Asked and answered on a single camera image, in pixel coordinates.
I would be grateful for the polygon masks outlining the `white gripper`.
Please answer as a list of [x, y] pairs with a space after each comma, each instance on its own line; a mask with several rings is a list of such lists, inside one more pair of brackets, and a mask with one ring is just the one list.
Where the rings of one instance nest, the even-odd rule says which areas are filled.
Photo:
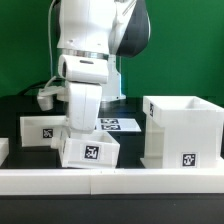
[[98, 118], [102, 87], [97, 84], [68, 83], [68, 124], [77, 132], [91, 133]]

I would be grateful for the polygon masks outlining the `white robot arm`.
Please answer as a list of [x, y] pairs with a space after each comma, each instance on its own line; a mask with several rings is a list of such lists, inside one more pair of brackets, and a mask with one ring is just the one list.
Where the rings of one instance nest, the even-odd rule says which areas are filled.
[[58, 74], [66, 81], [68, 124], [91, 133], [100, 104], [119, 100], [115, 59], [134, 57], [150, 38], [145, 0], [61, 0]]

